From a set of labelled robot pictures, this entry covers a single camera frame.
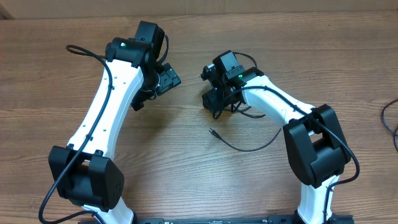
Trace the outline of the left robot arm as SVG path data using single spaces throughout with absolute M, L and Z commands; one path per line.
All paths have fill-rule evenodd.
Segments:
M 104 72 L 84 120 L 66 146 L 50 151 L 50 191 L 97 223 L 138 221 L 122 198 L 124 175 L 114 153 L 128 109 L 137 111 L 180 84 L 165 61 L 168 50 L 167 35 L 152 22 L 141 21 L 132 38 L 113 39 L 98 56 Z

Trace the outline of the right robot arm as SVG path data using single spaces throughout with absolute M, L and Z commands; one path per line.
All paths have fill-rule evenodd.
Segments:
M 213 119 L 246 104 L 262 112 L 284 134 L 290 168 L 301 181 L 300 203 L 293 215 L 267 217 L 268 223 L 353 223 L 351 215 L 331 211 L 334 188 L 350 161 L 349 149 L 335 111 L 303 103 L 276 87 L 257 67 L 245 69 L 237 54 L 227 51 L 205 66 L 201 76 L 212 89 L 202 96 Z

